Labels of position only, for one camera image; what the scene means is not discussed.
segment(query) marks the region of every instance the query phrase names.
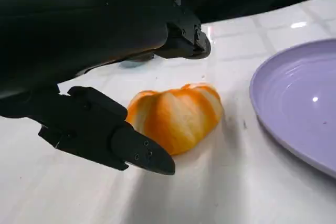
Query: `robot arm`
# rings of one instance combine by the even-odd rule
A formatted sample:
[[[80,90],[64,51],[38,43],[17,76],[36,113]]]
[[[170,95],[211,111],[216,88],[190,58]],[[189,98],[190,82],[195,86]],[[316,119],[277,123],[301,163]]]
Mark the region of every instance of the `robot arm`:
[[[29,117],[55,148],[97,163],[174,173],[165,150],[124,121],[124,107],[92,88],[60,95],[57,84],[147,54],[206,57],[211,47],[192,12],[173,0],[0,2],[0,115]]]

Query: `plate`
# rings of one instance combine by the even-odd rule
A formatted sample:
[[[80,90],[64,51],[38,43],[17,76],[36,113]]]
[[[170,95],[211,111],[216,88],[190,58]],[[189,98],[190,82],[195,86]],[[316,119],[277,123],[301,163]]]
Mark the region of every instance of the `plate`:
[[[269,58],[249,92],[260,122],[282,146],[336,178],[336,39]]]

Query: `orange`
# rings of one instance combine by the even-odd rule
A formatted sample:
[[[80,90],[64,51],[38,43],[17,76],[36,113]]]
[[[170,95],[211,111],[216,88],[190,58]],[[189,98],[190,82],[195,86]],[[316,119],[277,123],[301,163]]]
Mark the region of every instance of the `orange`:
[[[169,154],[196,146],[220,121],[221,99],[212,86],[187,84],[163,92],[141,91],[128,106],[126,121]]]

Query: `white tile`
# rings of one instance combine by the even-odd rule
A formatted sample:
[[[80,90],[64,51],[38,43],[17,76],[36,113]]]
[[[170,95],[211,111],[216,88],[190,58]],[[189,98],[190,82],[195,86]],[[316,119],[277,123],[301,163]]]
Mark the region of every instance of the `white tile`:
[[[280,28],[267,32],[271,43],[277,51],[301,44],[304,42],[330,38],[323,28],[317,24],[311,24],[299,28]]]
[[[303,5],[322,19],[336,17],[336,0],[310,0]]]
[[[153,90],[156,82],[156,71],[148,71],[133,74],[116,74],[111,76],[102,92],[127,106],[132,98],[142,90]]]
[[[334,34],[336,34],[336,19],[335,20],[332,20],[332,21],[328,21],[326,22],[330,31]]]
[[[217,38],[212,50],[218,60],[267,52],[257,33]]]
[[[156,90],[177,89],[188,83],[205,82],[207,74],[206,63],[181,65],[175,68],[162,68],[157,72]]]
[[[215,62],[209,66],[209,72],[213,76],[210,83],[221,93],[233,93],[242,86],[247,88],[253,73],[265,60],[266,57],[257,57]]]
[[[219,21],[209,25],[208,30],[212,34],[212,37],[220,37],[228,34],[245,33],[253,31],[256,26],[250,17],[228,19]]]
[[[260,24],[266,28],[290,26],[298,22],[310,22],[311,17],[299,5],[292,5],[282,9],[257,15]]]

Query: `tile grout line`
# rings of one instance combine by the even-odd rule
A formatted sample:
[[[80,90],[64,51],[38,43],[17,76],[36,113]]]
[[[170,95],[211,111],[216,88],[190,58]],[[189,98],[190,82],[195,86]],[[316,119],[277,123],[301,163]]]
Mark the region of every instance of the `tile grout line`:
[[[313,11],[311,11],[309,8],[307,8],[306,6],[304,6],[302,3],[299,4],[299,6],[301,7],[301,9],[308,15],[310,16],[315,23],[317,23],[318,25],[320,25],[322,27],[322,29],[331,37],[334,37],[334,34],[331,32],[331,30],[329,29],[328,25],[326,24],[326,22],[320,18],[316,13],[314,13]]]
[[[266,50],[271,53],[272,55],[275,54],[277,51],[276,49],[274,48],[274,46],[272,45],[271,41],[269,40],[267,34],[266,34],[266,31],[267,29],[264,29],[261,25],[261,23],[259,22],[258,20],[258,17],[257,15],[255,16],[252,16],[251,19],[253,20],[255,26],[257,27],[257,33],[259,34],[259,36],[261,37],[263,43],[264,43],[264,46],[266,48]]]

